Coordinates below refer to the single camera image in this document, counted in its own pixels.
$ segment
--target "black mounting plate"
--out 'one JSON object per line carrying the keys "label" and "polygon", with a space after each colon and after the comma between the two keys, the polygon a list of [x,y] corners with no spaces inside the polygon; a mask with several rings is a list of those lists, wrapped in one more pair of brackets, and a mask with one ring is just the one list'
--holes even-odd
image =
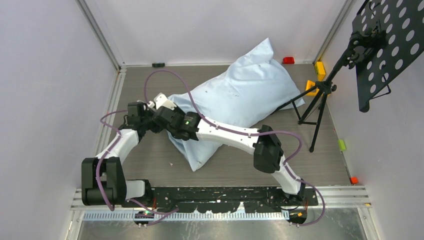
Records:
{"label": "black mounting plate", "polygon": [[[152,191],[160,212],[178,207],[179,213],[195,210],[199,213],[233,213],[243,204],[246,213],[277,213],[281,212],[280,207],[295,204],[287,202],[281,188],[275,186],[154,187]],[[318,205],[318,196],[312,188],[305,188],[304,198],[309,206]],[[136,208],[138,205],[125,202],[122,207]]]}
{"label": "black mounting plate", "polygon": [[394,80],[424,51],[423,0],[365,0],[352,22],[353,32],[372,28],[383,39],[373,47],[357,46],[356,61],[359,110]]}

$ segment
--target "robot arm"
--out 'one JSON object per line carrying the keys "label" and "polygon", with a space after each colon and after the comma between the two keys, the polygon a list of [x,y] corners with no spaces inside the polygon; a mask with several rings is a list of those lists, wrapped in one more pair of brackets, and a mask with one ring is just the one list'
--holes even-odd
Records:
{"label": "robot arm", "polygon": [[106,149],[94,158],[86,158],[82,162],[82,201],[85,205],[104,205],[104,200],[99,192],[95,179],[95,169],[99,158],[107,152],[102,162],[101,175],[106,174],[106,181],[102,181],[103,188],[112,204],[122,204],[125,199],[142,197],[145,194],[147,180],[125,181],[122,164],[129,152],[143,138],[146,131],[158,133],[167,130],[176,139],[208,140],[223,143],[241,149],[253,155],[253,166],[264,173],[271,174],[281,185],[281,189],[288,196],[300,196],[305,185],[297,181],[291,168],[286,164],[281,142],[275,134],[251,136],[258,132],[269,132],[272,128],[263,125],[258,128],[243,128],[225,123],[220,123],[206,117],[217,126],[237,132],[247,133],[240,135],[211,126],[197,113],[182,111],[164,94],[160,93],[154,102],[132,102],[128,104],[127,122],[119,127],[120,140],[113,146],[115,139]]}

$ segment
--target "wooden floor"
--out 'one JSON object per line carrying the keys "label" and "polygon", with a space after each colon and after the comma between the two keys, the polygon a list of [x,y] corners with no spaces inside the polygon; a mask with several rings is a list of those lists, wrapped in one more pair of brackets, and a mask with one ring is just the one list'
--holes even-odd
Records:
{"label": "wooden floor", "polygon": [[[301,92],[305,89],[307,80],[316,79],[314,67],[311,64],[285,65],[284,67]],[[192,89],[223,73],[227,68],[228,66],[167,67],[179,73]],[[144,100],[144,81],[153,70],[151,67],[127,69],[118,110],[126,109],[129,102]],[[165,72],[156,73],[149,81],[147,88],[150,100],[160,92],[167,96],[186,92],[183,84],[176,77]],[[303,99],[306,104],[299,108],[301,113],[312,97],[306,96]],[[114,126],[118,127],[122,123],[123,115],[116,116]],[[318,110],[310,116],[309,120],[315,121],[317,117]],[[317,186],[349,185],[344,159],[339,151],[338,139],[328,109],[324,112],[313,153],[310,153],[308,149],[315,126],[298,125],[297,120],[293,109],[283,110],[253,127],[260,128],[262,124],[266,124],[274,130],[292,131],[302,137],[305,143],[303,149],[289,162],[291,168],[301,178]],[[296,150],[298,143],[295,138],[286,135],[278,137],[286,157]],[[189,163],[170,142],[164,131],[159,134],[148,132],[126,158],[123,170],[127,180],[148,179],[155,187],[278,185],[270,174],[260,172],[253,167],[253,156],[226,145],[220,147],[202,168],[192,172]]]}

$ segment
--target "white wall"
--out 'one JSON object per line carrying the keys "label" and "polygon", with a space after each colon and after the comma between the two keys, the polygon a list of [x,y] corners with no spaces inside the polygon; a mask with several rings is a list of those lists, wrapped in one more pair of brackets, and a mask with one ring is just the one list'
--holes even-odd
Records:
{"label": "white wall", "polygon": [[274,58],[312,62],[344,0],[88,0],[127,65],[232,63],[269,37]]}
{"label": "white wall", "polygon": [[[325,53],[327,72],[346,48],[363,2],[356,1]],[[390,95],[370,101],[367,113],[358,110],[354,69],[338,73],[337,91],[328,98],[349,170],[365,184],[385,240],[422,239],[424,233],[423,65],[424,54],[390,83]]]}
{"label": "white wall", "polygon": [[115,77],[75,1],[2,1],[0,239],[60,239]]}

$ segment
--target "tripod leg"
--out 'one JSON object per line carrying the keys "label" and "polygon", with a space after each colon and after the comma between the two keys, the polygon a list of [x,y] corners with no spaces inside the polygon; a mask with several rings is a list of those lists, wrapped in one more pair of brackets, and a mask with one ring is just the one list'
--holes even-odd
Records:
{"label": "tripod leg", "polygon": [[299,119],[299,124],[302,124],[305,119],[308,117],[309,113],[312,111],[312,109],[315,107],[315,104],[317,104],[318,100],[320,99],[323,92],[321,90],[318,90],[318,93],[313,98],[312,102],[307,107],[306,111],[303,113],[302,117]]}
{"label": "tripod leg", "polygon": [[317,141],[318,131],[320,130],[321,119],[323,118],[324,108],[326,107],[327,94],[322,95],[318,121],[316,122],[315,133],[313,134],[312,144],[310,145],[309,152],[313,152],[315,148],[315,142]]}
{"label": "tripod leg", "polygon": [[290,99],[289,101],[287,101],[283,105],[277,107],[277,109],[275,111],[273,111],[271,114],[273,114],[273,113],[277,112],[278,110],[284,108],[285,106],[289,105],[290,103],[294,103],[296,100],[298,100],[301,97],[305,96],[306,94],[314,91],[315,89],[317,89],[317,86],[313,86],[313,87],[309,88],[308,90],[306,90],[306,91],[302,92],[301,94],[295,96],[294,98]]}

